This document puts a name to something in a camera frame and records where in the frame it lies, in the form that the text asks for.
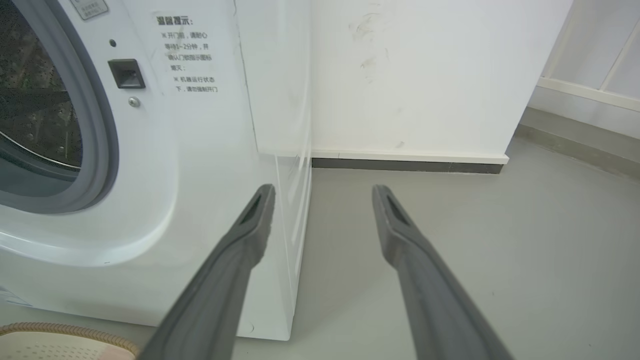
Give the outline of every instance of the washing machine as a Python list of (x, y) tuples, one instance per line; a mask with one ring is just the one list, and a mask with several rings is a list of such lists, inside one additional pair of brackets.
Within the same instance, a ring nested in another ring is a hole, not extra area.
[(157, 325), (271, 183), (238, 335), (288, 340), (310, 1), (0, 0), (0, 17), (0, 300)]

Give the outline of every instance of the baseboard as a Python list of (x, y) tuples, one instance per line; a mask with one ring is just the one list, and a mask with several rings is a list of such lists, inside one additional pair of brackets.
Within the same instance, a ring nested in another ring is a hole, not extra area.
[(448, 156), (441, 154), (313, 151), (311, 166), (314, 168), (499, 174), (508, 160), (506, 155)]
[(396, 152), (355, 152), (337, 150), (313, 150), (312, 158), (351, 159), (351, 160), (383, 160), (383, 161), (415, 161), (428, 163), (470, 163), (505, 165), (509, 157), (505, 154), (420, 154)]
[(515, 137), (606, 172), (640, 179), (638, 139), (532, 108), (522, 115)]

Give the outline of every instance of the scuff mark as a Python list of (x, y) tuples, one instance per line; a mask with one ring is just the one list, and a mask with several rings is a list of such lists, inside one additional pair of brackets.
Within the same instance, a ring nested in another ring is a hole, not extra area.
[(363, 70), (374, 70), (376, 68), (376, 57), (372, 56), (360, 64), (360, 68)]
[(373, 26), (380, 17), (379, 13), (368, 13), (362, 16), (362, 21), (353, 33), (354, 41), (362, 41), (367, 35), (373, 33)]

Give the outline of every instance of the floor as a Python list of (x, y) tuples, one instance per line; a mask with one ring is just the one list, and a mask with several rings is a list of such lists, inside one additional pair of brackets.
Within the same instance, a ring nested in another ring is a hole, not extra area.
[[(234, 359), (412, 359), (371, 186), (386, 184), (515, 359), (637, 358), (640, 183), (514, 140), (501, 175), (314, 169), (288, 342)], [(64, 322), (144, 344), (153, 328), (0, 305), (1, 323)]]
[(533, 108), (525, 109), (514, 136), (640, 181), (640, 139)]

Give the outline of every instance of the sticker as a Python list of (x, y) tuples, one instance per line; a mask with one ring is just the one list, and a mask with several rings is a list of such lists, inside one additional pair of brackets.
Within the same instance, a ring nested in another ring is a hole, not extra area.
[(16, 305), (22, 305), (22, 306), (32, 306), (31, 304), (29, 304), (28, 302), (20, 299), (19, 297), (15, 296), (14, 293), (10, 292), (9, 290), (7, 290), (6, 288), (0, 286), (0, 300), (4, 300), (6, 302), (8, 302), (9, 304), (16, 304)]
[(71, 3), (83, 20), (91, 19), (109, 11), (109, 7), (104, 0), (71, 0)]
[(212, 34), (204, 28), (207, 21), (198, 22), (183, 13), (154, 12), (152, 22), (157, 50), (163, 57), (165, 81), (172, 92), (216, 96)]

